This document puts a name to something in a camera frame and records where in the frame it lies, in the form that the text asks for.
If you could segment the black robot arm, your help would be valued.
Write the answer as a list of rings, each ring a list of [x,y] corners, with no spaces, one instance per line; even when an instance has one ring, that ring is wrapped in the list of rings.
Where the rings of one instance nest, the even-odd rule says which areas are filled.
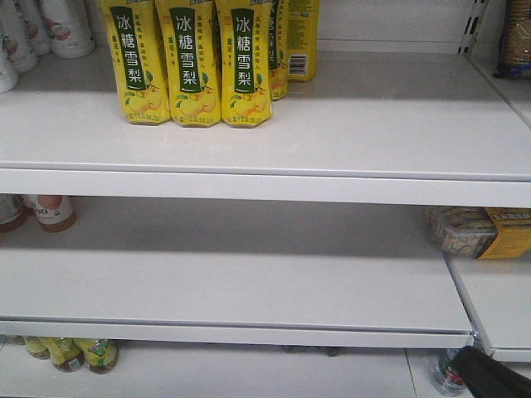
[[[530,380],[475,347],[462,347],[451,360],[473,397],[530,398]]]

